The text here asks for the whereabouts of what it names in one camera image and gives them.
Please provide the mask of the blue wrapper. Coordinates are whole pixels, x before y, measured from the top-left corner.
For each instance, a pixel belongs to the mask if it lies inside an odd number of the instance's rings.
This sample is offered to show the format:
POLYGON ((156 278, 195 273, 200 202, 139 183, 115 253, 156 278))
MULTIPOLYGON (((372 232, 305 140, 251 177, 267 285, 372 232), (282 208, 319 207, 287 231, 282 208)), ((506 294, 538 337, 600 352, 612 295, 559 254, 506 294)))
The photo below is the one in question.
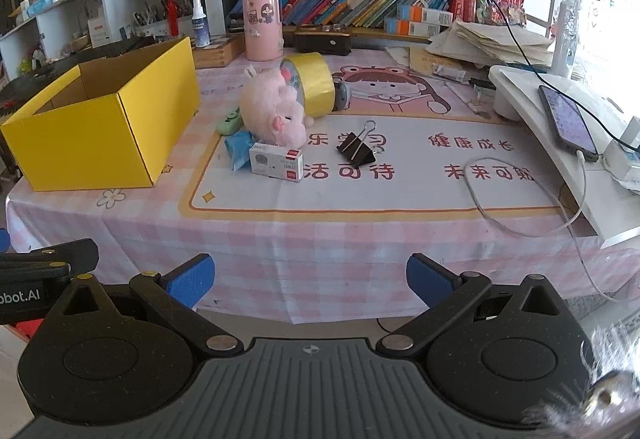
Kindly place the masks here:
POLYGON ((250 149, 254 147, 254 144, 256 144, 256 139, 247 130, 239 130, 224 140, 232 172, 250 166, 250 149))

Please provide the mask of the white staples box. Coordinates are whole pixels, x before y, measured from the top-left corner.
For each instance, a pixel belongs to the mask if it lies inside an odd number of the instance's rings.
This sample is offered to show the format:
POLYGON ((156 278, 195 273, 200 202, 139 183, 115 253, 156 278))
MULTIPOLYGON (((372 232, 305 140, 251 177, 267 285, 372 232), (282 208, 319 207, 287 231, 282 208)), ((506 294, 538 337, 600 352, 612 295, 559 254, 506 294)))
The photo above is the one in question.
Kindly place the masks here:
POLYGON ((255 175, 298 182, 304 176, 304 155, 298 149, 254 144, 250 148, 250 170, 255 175))

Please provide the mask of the black binder clip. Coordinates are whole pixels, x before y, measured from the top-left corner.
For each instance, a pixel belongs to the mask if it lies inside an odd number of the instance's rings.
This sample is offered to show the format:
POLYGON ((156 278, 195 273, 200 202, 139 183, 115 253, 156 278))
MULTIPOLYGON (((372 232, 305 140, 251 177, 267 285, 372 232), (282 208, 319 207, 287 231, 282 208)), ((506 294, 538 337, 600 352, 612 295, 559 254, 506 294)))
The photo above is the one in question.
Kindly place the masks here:
POLYGON ((375 129, 375 121, 367 120, 359 134, 349 133, 344 141, 336 147, 337 152, 350 166, 359 168, 375 162, 374 152, 367 144, 367 136, 375 129))

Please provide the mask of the pink plush pig toy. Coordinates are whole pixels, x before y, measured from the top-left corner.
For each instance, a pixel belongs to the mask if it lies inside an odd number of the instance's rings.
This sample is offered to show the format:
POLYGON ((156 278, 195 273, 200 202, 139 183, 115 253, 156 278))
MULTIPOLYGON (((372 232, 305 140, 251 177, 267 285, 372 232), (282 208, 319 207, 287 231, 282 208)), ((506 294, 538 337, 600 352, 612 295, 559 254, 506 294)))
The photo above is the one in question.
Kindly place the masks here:
POLYGON ((293 149, 306 144, 303 104, 280 68, 250 77, 240 91, 239 108, 244 126, 257 141, 293 149))

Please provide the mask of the yellow tape roll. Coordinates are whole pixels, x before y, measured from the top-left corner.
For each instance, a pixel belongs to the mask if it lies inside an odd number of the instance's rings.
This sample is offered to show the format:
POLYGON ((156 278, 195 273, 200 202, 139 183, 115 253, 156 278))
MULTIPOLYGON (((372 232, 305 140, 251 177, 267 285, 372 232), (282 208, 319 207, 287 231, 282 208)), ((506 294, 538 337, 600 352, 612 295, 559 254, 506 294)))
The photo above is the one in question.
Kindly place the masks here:
POLYGON ((326 59, 318 52, 284 57, 280 69, 285 81, 296 89, 297 101, 311 118, 333 111, 335 86, 326 59))

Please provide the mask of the cartoon desk mat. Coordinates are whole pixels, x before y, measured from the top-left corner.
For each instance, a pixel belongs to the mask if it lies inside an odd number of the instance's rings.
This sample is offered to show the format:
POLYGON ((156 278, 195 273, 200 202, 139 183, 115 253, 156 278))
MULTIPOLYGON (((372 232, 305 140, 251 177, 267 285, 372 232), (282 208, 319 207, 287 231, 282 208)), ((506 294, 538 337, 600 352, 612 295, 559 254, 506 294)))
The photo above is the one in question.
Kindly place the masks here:
POLYGON ((537 139, 500 120, 468 86, 396 66, 343 66, 349 108, 319 118, 293 182, 232 172, 216 136, 184 192, 184 216, 220 220, 377 221, 547 215, 572 195, 537 139), (337 152, 349 133, 367 136, 375 162, 355 168, 337 152))

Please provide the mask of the yellow cardboard box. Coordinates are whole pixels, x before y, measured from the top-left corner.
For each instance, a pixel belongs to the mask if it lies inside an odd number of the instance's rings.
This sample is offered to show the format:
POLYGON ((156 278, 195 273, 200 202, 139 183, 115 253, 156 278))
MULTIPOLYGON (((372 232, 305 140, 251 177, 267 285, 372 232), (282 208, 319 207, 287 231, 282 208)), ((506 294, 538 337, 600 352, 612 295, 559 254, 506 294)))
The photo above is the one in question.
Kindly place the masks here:
POLYGON ((74 66, 1 131, 38 192, 149 188, 199 106, 183 37, 74 66))

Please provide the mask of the green eraser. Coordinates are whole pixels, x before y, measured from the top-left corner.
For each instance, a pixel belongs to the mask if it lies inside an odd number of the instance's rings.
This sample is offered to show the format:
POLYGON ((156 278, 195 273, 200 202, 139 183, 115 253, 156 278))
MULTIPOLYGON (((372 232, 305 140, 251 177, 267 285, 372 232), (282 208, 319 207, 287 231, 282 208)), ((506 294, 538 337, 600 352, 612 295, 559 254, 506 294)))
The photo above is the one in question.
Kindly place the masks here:
POLYGON ((235 108, 229 112, 217 125, 216 132, 221 136, 232 136, 243 126, 240 109, 235 108))

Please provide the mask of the white laptop stand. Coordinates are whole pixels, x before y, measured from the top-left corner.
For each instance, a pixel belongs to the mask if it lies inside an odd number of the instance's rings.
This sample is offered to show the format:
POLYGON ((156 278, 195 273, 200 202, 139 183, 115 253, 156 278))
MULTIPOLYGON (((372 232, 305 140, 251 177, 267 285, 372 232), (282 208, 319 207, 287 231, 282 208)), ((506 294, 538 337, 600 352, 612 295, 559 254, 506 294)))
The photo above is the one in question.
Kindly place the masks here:
POLYGON ((639 196, 605 168, 612 130, 625 123, 610 103, 590 96, 577 83, 556 75, 493 66, 489 79, 518 112, 559 170, 604 247, 639 243, 639 196))

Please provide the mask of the smartphone on stand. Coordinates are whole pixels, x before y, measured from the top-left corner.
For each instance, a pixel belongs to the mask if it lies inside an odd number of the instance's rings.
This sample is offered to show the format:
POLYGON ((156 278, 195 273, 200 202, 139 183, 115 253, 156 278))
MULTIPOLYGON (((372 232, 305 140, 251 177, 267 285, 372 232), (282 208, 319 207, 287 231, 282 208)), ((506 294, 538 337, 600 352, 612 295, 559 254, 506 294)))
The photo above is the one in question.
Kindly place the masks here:
POLYGON ((538 95, 556 144, 567 152, 582 153, 586 162, 597 162, 599 152, 577 103, 546 85, 538 87, 538 95))

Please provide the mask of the stack of papers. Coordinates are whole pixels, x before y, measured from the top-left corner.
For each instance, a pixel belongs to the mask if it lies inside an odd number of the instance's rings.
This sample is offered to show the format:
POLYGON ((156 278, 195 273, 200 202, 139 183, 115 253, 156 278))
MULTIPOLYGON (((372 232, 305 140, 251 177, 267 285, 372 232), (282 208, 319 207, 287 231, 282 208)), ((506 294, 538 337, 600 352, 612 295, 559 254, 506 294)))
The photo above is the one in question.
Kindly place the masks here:
POLYGON ((456 20, 431 39, 426 50, 433 55, 477 64, 551 66, 553 40, 521 26, 487 25, 456 20))

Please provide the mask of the wooden chessboard box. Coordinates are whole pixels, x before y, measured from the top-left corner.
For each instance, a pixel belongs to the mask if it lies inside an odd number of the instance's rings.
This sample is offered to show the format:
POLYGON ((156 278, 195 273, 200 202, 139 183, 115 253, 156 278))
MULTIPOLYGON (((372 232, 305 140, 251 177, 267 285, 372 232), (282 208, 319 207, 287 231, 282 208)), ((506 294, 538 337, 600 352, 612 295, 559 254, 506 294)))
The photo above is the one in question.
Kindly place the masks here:
POLYGON ((225 68, 245 50, 243 34, 215 35, 205 47, 192 47, 195 69, 225 68))

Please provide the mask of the white spray bottle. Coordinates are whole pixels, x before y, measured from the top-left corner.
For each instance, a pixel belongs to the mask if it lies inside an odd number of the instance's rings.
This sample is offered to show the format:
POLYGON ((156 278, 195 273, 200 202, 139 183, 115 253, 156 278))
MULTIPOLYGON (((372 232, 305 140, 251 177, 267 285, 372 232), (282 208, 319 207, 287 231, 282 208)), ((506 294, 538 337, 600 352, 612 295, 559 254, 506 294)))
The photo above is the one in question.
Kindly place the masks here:
POLYGON ((202 0, 193 0, 192 29, 196 48, 204 48, 210 44, 208 21, 202 0))

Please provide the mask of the black stapler case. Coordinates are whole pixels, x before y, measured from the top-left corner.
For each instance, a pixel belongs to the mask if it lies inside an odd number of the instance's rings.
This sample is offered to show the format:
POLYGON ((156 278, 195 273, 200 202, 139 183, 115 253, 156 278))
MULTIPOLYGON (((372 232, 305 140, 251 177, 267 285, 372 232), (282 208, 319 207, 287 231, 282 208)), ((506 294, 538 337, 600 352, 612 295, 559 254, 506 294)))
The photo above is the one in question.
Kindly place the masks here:
POLYGON ((352 36, 345 31, 297 30, 293 34, 293 46, 302 54, 318 52, 321 55, 347 56, 352 52, 352 36))

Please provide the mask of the pink cylindrical pen holder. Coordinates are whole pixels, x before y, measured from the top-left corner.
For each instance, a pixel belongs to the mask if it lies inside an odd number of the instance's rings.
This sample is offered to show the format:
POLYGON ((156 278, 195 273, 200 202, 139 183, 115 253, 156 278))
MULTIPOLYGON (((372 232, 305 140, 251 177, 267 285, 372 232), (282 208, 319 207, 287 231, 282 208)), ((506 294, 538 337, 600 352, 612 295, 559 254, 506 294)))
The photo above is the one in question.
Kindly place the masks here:
POLYGON ((242 0, 245 52, 250 61, 283 56, 281 0, 242 0))

